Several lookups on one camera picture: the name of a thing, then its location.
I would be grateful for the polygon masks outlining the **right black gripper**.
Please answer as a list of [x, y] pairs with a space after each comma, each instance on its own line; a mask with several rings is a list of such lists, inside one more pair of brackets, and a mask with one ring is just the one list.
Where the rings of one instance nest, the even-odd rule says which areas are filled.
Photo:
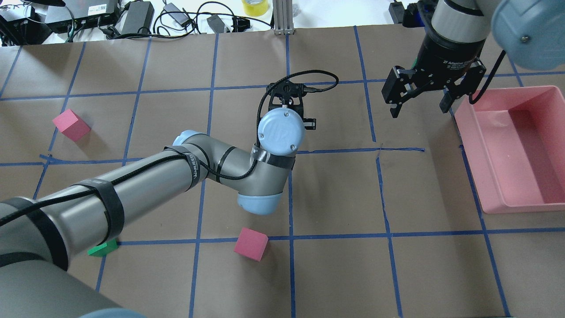
[[381, 93], [390, 105], [391, 116], [397, 118], [402, 105], [420, 92], [446, 88], [439, 104], [444, 114], [456, 99], [473, 95], [486, 72], [482, 61], [477, 60], [485, 42], [458, 43], [426, 35], [414, 66], [394, 66], [387, 76]]

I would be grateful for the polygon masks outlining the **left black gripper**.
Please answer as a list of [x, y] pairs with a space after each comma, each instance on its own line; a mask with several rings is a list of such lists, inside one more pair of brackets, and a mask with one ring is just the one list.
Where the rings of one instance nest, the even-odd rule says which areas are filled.
[[[307, 94], [304, 84], [295, 84], [293, 82], [271, 83], [267, 87], [267, 93], [270, 96], [268, 111], [286, 106], [300, 116], [304, 116], [303, 97]], [[317, 119], [305, 117], [303, 119], [303, 126], [306, 130], [316, 130]]]

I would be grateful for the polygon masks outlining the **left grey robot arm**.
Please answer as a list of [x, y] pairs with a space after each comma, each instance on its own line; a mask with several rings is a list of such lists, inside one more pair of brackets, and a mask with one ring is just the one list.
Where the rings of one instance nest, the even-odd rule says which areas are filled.
[[305, 131], [303, 97], [317, 88], [281, 80], [268, 85], [257, 140], [244, 151], [187, 130], [163, 151], [38, 201], [1, 202], [3, 318], [140, 318], [68, 274], [69, 262], [117, 238], [125, 226], [211, 179], [237, 191], [255, 215], [272, 213], [294, 167]]

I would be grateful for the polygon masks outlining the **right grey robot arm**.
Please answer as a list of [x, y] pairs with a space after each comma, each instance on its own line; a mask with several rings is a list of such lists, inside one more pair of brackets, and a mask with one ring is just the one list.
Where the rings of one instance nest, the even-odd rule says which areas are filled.
[[448, 112], [464, 96], [477, 103], [504, 57], [528, 70], [564, 64], [565, 4], [562, 0], [420, 0], [404, 23], [425, 29], [410, 68], [394, 66], [382, 89], [392, 117], [423, 92], [444, 91]]

